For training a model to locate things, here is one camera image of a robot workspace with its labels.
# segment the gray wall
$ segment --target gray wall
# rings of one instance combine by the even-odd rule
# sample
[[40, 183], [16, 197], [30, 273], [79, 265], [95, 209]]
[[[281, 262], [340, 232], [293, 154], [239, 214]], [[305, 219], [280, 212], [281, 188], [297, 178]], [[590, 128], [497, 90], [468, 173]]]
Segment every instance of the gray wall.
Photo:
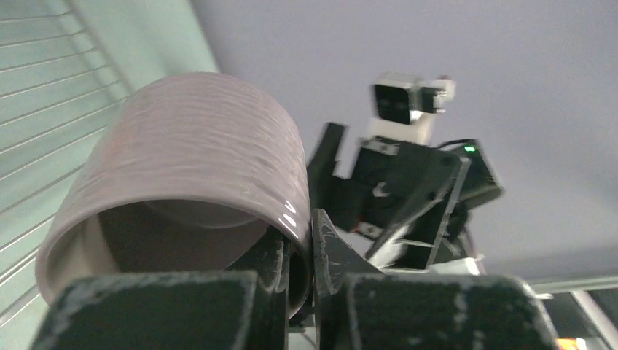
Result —
[[379, 73], [449, 74], [434, 142], [482, 139], [508, 191], [473, 213], [488, 270], [618, 265], [618, 2], [193, 2], [220, 69], [270, 91], [308, 155], [324, 123], [351, 127], [341, 174]]

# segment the dish rack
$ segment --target dish rack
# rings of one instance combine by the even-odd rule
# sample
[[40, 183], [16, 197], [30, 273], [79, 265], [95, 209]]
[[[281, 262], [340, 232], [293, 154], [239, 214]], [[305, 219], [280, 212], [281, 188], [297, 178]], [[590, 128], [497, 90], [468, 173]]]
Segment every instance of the dish rack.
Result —
[[0, 349], [28, 348], [38, 245], [130, 93], [70, 2], [0, 2]]

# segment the glossy surface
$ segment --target glossy surface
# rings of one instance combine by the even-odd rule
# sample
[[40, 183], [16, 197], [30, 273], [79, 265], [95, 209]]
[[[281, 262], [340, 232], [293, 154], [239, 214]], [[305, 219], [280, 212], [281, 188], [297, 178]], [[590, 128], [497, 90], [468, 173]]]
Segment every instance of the glossy surface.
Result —
[[[152, 221], [149, 214], [123, 221], [123, 208], [157, 200], [201, 201], [250, 213], [290, 237], [308, 261], [305, 154], [290, 116], [239, 79], [183, 74], [131, 97], [86, 162], [37, 257], [36, 280], [45, 300], [80, 276], [126, 271], [114, 251], [124, 247], [114, 248], [106, 231], [109, 218], [125, 223], [113, 236], [130, 234], [137, 222]], [[263, 227], [202, 243], [204, 259], [217, 260], [207, 265], [229, 265], [263, 234]], [[161, 238], [158, 245], [136, 254], [152, 257], [156, 249], [166, 249], [166, 239], [195, 250], [195, 241], [184, 239], [192, 230], [179, 226], [159, 235], [151, 232]], [[309, 278], [306, 266], [304, 271]]]

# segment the ceramic cup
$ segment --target ceramic cup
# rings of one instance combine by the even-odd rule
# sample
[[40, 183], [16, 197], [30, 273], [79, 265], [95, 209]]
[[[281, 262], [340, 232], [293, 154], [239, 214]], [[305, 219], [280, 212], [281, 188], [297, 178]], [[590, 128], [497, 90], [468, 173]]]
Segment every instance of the ceramic cup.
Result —
[[36, 283], [51, 303], [87, 276], [220, 270], [272, 225], [293, 243], [295, 311], [310, 287], [309, 222], [305, 153], [283, 107], [223, 74], [167, 77], [131, 96], [93, 150]]

